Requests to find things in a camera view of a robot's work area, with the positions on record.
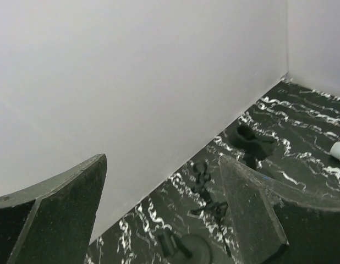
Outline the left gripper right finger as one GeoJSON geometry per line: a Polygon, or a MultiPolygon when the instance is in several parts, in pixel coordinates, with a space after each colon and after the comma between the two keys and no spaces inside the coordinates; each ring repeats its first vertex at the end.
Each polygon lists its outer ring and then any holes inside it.
{"type": "Polygon", "coordinates": [[[219,161],[239,263],[340,263],[340,199],[219,161]]]}

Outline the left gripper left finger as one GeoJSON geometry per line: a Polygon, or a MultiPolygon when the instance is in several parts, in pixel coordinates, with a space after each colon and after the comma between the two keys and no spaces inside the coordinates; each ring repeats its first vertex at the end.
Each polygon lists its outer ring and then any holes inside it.
{"type": "Polygon", "coordinates": [[[0,263],[83,263],[107,173],[95,155],[0,197],[0,263]]]}

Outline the black tripod mic stand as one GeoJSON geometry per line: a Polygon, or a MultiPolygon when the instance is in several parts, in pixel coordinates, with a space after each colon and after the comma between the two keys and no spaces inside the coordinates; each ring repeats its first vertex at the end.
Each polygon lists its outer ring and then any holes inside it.
{"type": "Polygon", "coordinates": [[[209,213],[214,218],[219,231],[223,235],[222,224],[227,213],[228,204],[227,202],[214,201],[208,190],[205,188],[205,184],[211,180],[211,174],[207,172],[207,163],[194,163],[192,168],[195,176],[195,183],[191,187],[191,191],[195,194],[199,194],[200,198],[206,202],[206,205],[198,209],[190,210],[190,213],[193,215],[199,215],[201,212],[209,213]]]}

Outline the black round-base mic stand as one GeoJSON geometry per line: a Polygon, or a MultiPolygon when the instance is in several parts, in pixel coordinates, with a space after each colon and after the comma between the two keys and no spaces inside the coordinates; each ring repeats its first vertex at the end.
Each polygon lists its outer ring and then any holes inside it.
{"type": "Polygon", "coordinates": [[[243,161],[246,166],[274,179],[273,174],[267,169],[257,170],[257,162],[273,155],[275,139],[257,135],[247,125],[239,125],[229,133],[228,141],[233,147],[243,150],[243,161]]]}

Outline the purple mic round-base stand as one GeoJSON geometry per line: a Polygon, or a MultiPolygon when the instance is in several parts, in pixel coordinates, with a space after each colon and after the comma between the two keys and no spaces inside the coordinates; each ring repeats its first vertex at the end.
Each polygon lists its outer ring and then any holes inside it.
{"type": "Polygon", "coordinates": [[[212,251],[206,240],[197,234],[177,236],[166,228],[157,236],[164,258],[174,264],[211,264],[212,251]]]}

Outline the white microphone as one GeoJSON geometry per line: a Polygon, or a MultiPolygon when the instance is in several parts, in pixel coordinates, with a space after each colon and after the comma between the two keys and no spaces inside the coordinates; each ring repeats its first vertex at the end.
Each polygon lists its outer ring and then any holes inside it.
{"type": "Polygon", "coordinates": [[[340,161],[340,141],[333,144],[330,149],[330,155],[340,161]]]}

